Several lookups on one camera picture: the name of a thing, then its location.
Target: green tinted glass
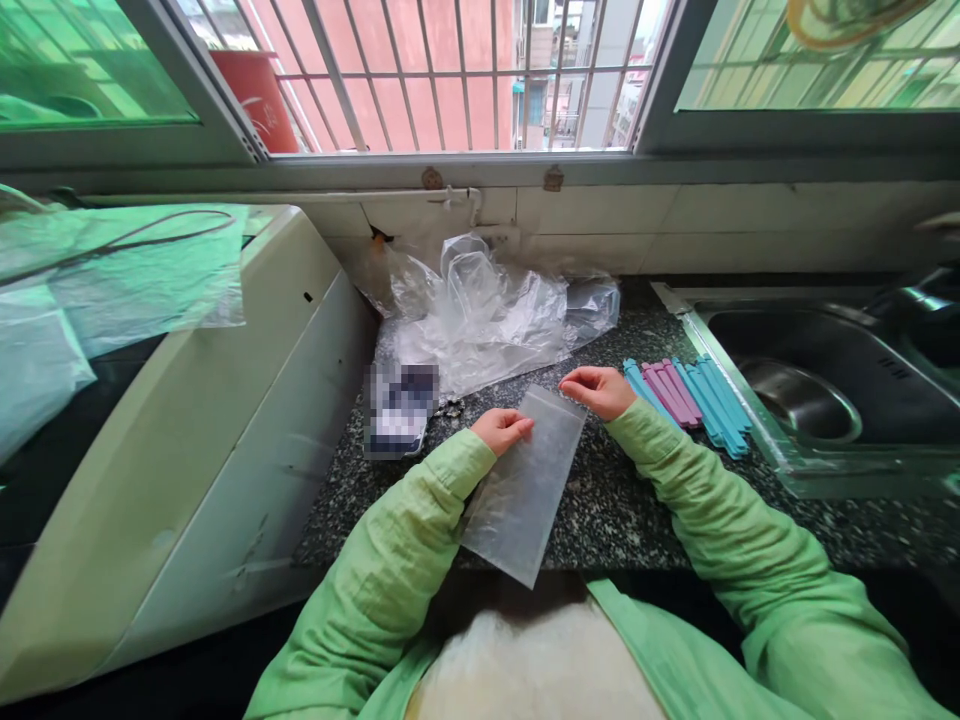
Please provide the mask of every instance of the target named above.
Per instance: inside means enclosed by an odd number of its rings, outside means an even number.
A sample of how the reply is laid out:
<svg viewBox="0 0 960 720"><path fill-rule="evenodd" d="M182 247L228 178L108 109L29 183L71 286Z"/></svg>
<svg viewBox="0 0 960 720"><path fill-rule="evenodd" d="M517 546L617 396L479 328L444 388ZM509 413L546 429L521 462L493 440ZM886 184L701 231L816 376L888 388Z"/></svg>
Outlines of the green tinted glass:
<svg viewBox="0 0 960 720"><path fill-rule="evenodd" d="M0 0L0 132L198 122L114 0Z"/></svg>
<svg viewBox="0 0 960 720"><path fill-rule="evenodd" d="M957 0L719 0L678 110L960 107Z"/></svg>

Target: green sleeve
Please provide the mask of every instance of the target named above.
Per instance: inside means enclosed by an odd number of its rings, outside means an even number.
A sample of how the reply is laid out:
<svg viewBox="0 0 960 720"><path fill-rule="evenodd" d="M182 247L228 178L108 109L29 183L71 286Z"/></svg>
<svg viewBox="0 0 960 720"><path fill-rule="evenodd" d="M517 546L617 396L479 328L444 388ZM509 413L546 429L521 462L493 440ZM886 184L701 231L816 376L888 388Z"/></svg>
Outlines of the green sleeve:
<svg viewBox="0 0 960 720"><path fill-rule="evenodd" d="M641 400L607 429L653 481L697 574L747 634L758 681L815 717L953 717L920 685L906 643L863 584L834 572L813 535L716 453Z"/></svg>
<svg viewBox="0 0 960 720"><path fill-rule="evenodd" d="M462 430L364 513L264 671L246 718L360 712L423 625L459 547L464 500L495 460Z"/></svg>

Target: hand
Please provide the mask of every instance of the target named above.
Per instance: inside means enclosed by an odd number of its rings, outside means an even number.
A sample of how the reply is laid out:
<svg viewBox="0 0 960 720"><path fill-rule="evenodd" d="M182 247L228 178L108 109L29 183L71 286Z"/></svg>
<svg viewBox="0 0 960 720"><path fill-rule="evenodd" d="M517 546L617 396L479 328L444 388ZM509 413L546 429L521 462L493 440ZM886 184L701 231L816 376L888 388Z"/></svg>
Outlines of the hand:
<svg viewBox="0 0 960 720"><path fill-rule="evenodd" d="M533 420L516 410L487 410L470 428L497 457L503 455L520 438L530 439Z"/></svg>
<svg viewBox="0 0 960 720"><path fill-rule="evenodd" d="M560 381L560 392L586 405L604 422L616 420L637 399L615 368L577 368Z"/></svg>

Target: red bucket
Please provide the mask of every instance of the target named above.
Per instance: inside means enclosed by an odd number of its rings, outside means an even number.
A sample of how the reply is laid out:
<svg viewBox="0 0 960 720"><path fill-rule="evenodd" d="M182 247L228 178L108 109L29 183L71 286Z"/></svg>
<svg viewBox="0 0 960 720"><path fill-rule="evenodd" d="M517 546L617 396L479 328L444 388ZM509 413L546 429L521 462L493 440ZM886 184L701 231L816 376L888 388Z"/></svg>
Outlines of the red bucket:
<svg viewBox="0 0 960 720"><path fill-rule="evenodd" d="M298 153L290 116L283 106L280 86L270 64L272 53L246 50L211 50L210 57L237 96L267 150Z"/></svg>

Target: white appliance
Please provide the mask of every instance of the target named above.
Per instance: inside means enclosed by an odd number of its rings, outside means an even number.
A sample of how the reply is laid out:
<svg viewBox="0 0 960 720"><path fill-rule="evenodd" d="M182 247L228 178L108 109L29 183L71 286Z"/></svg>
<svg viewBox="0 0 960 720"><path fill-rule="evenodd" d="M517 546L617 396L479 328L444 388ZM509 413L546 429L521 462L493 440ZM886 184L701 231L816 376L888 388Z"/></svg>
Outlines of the white appliance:
<svg viewBox="0 0 960 720"><path fill-rule="evenodd" d="M82 456L0 615L0 704L297 601L321 579L290 556L376 322L301 210L251 218L246 325L167 335Z"/></svg>

